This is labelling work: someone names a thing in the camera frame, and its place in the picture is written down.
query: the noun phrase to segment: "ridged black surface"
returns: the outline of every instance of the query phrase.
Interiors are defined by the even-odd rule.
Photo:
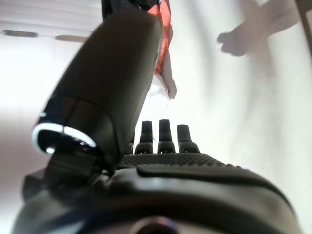
[[[138,165],[198,165],[198,166],[222,166],[226,165],[213,157],[205,154],[150,154],[150,155],[125,155],[119,164],[120,167],[136,167]]]

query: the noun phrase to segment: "white ceiling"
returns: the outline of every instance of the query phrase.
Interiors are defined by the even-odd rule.
[[[43,35],[87,36],[101,22],[100,0],[0,0],[1,26]]]

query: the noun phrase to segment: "black plastic casing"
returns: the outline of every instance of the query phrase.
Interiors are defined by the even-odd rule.
[[[108,17],[67,68],[37,125],[55,123],[86,134],[104,168],[114,170],[133,137],[161,38],[159,18],[147,12],[131,8]],[[33,141],[45,152],[57,145],[58,135],[37,131]]]

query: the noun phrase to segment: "black cylindrical component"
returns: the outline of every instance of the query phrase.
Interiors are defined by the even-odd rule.
[[[159,121],[159,141],[172,141],[170,121],[168,119]]]
[[[177,140],[182,141],[192,141],[190,129],[188,125],[178,125],[177,126]]]
[[[138,9],[111,15],[79,50],[33,131],[34,144],[53,153],[59,135],[103,155],[114,170],[133,137],[150,88],[162,26]]]
[[[140,137],[140,143],[153,142],[153,123],[151,121],[142,122],[142,132]]]

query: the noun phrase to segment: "red fabric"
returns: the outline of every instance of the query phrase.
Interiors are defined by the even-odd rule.
[[[168,52],[169,48],[169,29],[171,22],[171,12],[168,4],[168,0],[162,0],[160,6],[155,5],[148,10],[148,13],[159,16],[161,18],[162,24],[164,26],[164,35],[161,45],[161,52],[158,60],[158,64],[155,70],[156,74],[161,73],[161,66],[164,59],[164,55]]]

